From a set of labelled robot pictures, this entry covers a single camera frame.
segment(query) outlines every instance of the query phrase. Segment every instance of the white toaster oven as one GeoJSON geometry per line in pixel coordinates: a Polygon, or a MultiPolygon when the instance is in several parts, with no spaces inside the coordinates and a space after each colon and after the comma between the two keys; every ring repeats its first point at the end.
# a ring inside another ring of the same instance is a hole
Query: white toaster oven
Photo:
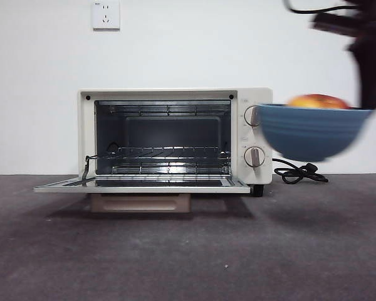
{"type": "Polygon", "coordinates": [[[39,193],[252,193],[271,182],[268,88],[82,90],[79,176],[39,193]]]}

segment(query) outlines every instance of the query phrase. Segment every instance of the oven knob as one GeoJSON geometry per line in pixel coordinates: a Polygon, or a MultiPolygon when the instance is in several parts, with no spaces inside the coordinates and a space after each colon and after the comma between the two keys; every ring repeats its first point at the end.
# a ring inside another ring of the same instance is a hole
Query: oven knob
{"type": "Polygon", "coordinates": [[[251,167],[259,167],[264,162],[264,152],[260,147],[250,147],[244,153],[244,160],[251,167]]]}
{"type": "Polygon", "coordinates": [[[259,125],[258,110],[259,109],[255,105],[252,105],[245,110],[244,120],[248,125],[252,127],[257,127],[259,125]]]}

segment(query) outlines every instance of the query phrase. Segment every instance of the blue bowl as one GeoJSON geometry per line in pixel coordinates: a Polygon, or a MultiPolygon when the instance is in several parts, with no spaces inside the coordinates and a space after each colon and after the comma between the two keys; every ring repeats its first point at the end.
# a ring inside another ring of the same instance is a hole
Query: blue bowl
{"type": "Polygon", "coordinates": [[[258,105],[270,146],[287,159],[323,161],[346,149],[372,110],[258,105]]]}

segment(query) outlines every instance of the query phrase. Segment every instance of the oven cavity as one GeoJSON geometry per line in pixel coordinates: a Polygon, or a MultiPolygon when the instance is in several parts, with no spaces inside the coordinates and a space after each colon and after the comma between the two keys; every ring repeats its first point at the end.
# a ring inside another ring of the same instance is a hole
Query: oven cavity
{"type": "Polygon", "coordinates": [[[231,174],[230,99],[97,100],[95,118],[98,175],[231,174]]]}

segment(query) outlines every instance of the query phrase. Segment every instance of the oven control panel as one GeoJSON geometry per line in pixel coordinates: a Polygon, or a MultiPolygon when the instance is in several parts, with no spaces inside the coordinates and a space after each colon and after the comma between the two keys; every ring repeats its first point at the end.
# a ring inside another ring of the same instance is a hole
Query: oven control panel
{"type": "Polygon", "coordinates": [[[256,106],[272,102],[271,90],[240,89],[237,101],[237,176],[246,184],[268,184],[272,175],[272,150],[263,138],[256,106]]]}

